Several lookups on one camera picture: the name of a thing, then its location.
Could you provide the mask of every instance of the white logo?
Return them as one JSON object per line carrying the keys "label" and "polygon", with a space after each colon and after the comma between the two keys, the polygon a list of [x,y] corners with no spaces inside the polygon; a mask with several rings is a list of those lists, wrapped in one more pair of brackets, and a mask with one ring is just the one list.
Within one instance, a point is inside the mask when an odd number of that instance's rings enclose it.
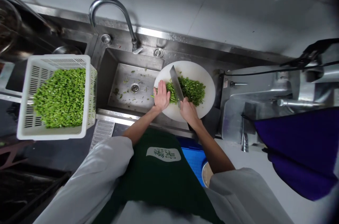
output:
{"label": "white logo", "polygon": [[175,148],[160,148],[160,147],[150,147],[147,149],[146,156],[154,156],[165,162],[180,161],[181,155],[179,151]]}

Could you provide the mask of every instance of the kitchen knife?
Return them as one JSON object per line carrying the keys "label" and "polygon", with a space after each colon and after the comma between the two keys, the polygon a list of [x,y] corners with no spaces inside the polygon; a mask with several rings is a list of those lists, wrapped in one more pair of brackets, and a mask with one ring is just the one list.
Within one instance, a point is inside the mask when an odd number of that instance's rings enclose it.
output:
{"label": "kitchen knife", "polygon": [[172,66],[169,73],[171,75],[174,91],[176,92],[178,106],[180,107],[180,101],[184,100],[184,95],[183,95],[183,91],[181,90],[179,80],[178,80],[178,75],[177,75],[176,69],[174,68],[174,65]]}

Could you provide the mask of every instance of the white plastic basket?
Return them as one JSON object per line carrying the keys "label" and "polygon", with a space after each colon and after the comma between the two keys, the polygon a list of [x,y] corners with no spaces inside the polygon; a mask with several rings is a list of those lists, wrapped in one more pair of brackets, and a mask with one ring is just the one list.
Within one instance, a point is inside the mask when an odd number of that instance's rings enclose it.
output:
{"label": "white plastic basket", "polygon": [[[69,128],[46,128],[34,111],[33,95],[57,69],[86,68],[84,113],[82,125]],[[37,55],[27,62],[18,122],[18,139],[57,140],[83,138],[95,124],[97,71],[88,55]]]}

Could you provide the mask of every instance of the faucet handle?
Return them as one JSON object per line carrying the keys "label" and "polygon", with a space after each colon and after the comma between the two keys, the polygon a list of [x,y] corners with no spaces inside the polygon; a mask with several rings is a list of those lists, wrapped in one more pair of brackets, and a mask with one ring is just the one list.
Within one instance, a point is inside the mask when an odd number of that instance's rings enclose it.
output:
{"label": "faucet handle", "polygon": [[140,47],[132,51],[133,54],[139,54],[144,48]]}

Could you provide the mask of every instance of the white cutting board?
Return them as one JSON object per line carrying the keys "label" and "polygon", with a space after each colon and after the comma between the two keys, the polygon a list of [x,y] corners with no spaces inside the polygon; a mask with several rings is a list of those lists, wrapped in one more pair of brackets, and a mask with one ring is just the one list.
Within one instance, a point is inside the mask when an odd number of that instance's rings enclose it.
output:
{"label": "white cutting board", "polygon": [[[212,77],[203,67],[201,67],[197,63],[193,63],[190,61],[176,61],[165,66],[159,72],[154,83],[154,86],[156,88],[158,87],[158,83],[160,80],[164,80],[166,83],[170,81],[171,79],[170,69],[172,68],[173,65],[179,77],[182,75],[184,78],[188,77],[189,79],[197,80],[206,86],[205,98],[203,100],[203,103],[197,107],[198,117],[199,118],[204,117],[212,108],[215,99],[215,86]],[[185,122],[185,120],[182,118],[180,114],[179,106],[177,104],[170,104],[163,111],[163,113],[175,121]]]}

